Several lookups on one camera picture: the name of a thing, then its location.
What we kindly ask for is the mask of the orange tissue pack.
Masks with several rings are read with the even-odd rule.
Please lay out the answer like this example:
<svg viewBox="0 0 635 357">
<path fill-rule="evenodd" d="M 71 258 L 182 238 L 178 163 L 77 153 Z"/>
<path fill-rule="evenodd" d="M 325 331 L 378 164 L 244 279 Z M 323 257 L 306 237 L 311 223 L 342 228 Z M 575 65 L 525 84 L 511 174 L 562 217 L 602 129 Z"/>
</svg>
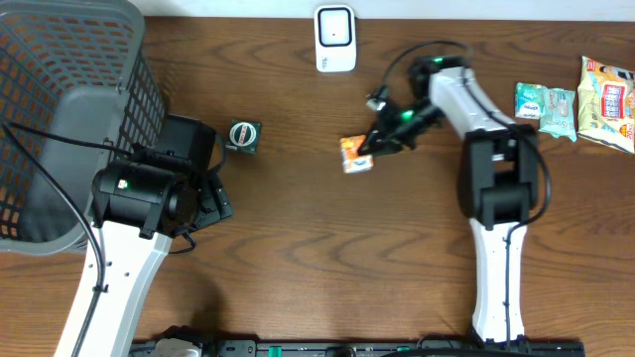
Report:
<svg viewBox="0 0 635 357">
<path fill-rule="evenodd" d="M 342 168 L 345 174 L 357 174 L 373 168 L 371 155 L 360 156 L 357 151 L 365 141 L 365 135 L 344 137 L 339 140 Z"/>
</svg>

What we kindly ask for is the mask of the dark green round-label box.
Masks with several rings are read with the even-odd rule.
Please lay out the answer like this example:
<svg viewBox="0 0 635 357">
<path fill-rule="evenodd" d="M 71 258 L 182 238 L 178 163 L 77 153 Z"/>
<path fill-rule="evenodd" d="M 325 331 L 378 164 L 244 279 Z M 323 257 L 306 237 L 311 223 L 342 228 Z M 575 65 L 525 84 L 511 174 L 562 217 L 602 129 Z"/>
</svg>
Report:
<svg viewBox="0 0 635 357">
<path fill-rule="evenodd" d="M 259 122 L 233 120 L 225 147 L 229 150 L 255 155 L 262 135 Z"/>
</svg>

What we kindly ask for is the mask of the green tissue pack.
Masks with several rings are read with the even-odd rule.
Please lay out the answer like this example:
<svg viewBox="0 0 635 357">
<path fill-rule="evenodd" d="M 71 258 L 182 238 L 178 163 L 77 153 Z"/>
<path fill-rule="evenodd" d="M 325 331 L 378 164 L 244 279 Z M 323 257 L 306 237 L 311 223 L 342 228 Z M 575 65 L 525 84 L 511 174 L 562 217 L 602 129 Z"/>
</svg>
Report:
<svg viewBox="0 0 635 357">
<path fill-rule="evenodd" d="M 544 85 L 518 82 L 515 87 L 515 117 L 540 119 L 545 113 L 546 90 Z"/>
</svg>

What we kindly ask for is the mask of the teal small snack packet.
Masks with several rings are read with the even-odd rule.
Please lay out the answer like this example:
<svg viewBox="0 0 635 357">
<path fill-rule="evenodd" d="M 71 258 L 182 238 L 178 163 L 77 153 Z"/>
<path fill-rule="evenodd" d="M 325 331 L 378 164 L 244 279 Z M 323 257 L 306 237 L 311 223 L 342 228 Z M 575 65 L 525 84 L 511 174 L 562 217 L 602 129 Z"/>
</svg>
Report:
<svg viewBox="0 0 635 357">
<path fill-rule="evenodd" d="M 554 138 L 567 137 L 576 141 L 573 102 L 575 93 L 561 88 L 543 90 L 544 113 L 540 118 L 539 131 Z"/>
</svg>

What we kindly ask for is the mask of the large white snack bag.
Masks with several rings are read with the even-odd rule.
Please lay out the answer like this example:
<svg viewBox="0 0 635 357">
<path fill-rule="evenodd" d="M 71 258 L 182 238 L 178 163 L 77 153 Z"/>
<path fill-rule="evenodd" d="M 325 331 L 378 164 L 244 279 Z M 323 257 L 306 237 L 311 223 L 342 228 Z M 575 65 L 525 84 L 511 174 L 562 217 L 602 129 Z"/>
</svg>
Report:
<svg viewBox="0 0 635 357">
<path fill-rule="evenodd" d="M 581 58 L 577 134 L 634 154 L 634 71 Z"/>
</svg>

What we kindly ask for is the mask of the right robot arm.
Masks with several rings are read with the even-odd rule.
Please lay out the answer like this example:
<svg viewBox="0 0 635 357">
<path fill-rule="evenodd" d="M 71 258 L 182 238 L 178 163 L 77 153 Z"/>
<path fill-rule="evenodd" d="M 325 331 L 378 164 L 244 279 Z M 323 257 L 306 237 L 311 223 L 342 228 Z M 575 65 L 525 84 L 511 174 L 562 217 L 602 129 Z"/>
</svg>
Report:
<svg viewBox="0 0 635 357">
<path fill-rule="evenodd" d="M 538 208 L 539 175 L 548 169 L 537 132 L 500 112 L 460 56 L 416 59 L 415 97 L 402 108 L 381 83 L 367 97 L 376 114 L 361 156 L 415 149 L 416 139 L 447 119 L 461 141 L 457 198 L 476 253 L 476 302 L 471 328 L 483 345 L 515 347 L 525 336 L 521 312 L 522 249 Z"/>
</svg>

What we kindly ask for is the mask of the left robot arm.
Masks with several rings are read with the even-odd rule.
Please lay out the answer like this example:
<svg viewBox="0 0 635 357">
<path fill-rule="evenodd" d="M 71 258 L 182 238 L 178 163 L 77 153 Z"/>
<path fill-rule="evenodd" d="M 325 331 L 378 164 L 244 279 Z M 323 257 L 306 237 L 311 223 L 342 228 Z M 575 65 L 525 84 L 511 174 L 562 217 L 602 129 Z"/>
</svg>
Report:
<svg viewBox="0 0 635 357">
<path fill-rule="evenodd" d="M 56 353 L 125 356 L 159 267 L 175 238 L 233 214 L 211 152 L 142 149 L 93 180 L 90 236 L 79 286 Z"/>
</svg>

